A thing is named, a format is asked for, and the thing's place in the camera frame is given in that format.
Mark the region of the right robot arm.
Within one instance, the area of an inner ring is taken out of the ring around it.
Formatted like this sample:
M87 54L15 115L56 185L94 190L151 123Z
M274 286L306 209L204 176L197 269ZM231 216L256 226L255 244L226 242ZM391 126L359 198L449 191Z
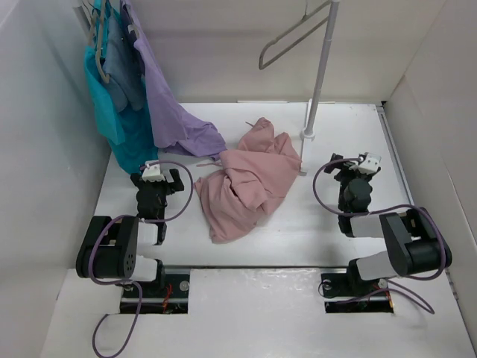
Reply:
M357 158L333 154L321 168L339 183L333 212L340 231L350 238L378 238L385 243L384 251L349 262L344 284L355 294L388 278L424 280L426 272L437 277L452 264L452 251L426 209L410 204L369 209L370 182L380 172L380 162L379 156L368 152Z

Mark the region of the grey clothes hanger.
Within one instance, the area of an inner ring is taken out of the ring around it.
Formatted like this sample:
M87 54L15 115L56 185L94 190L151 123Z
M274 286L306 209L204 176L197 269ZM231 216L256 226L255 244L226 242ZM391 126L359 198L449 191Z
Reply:
M313 33L323 28L329 21L331 6L332 1L324 1L314 10L305 13L292 26L264 44L258 57L259 70L265 70Z

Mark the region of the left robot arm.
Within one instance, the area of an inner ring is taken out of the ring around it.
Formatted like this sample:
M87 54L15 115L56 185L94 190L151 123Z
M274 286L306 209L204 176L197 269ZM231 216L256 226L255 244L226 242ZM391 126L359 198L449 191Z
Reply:
M171 180L152 180L143 174L132 174L137 188L135 216L119 219L93 216L78 252L75 269L81 278L94 277L116 285L135 280L152 296L166 289L166 276L159 260L137 254L140 245L161 245L165 240L167 197L184 190L177 169L169 171Z

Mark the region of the pink trousers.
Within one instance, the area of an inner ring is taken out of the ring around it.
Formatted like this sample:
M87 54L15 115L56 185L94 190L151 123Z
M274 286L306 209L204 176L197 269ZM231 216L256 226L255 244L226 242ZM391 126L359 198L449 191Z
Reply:
M275 134L261 117L239 140L236 149L219 154L221 168L195 182L195 191L215 244L249 234L273 214L300 173L301 159L291 137Z

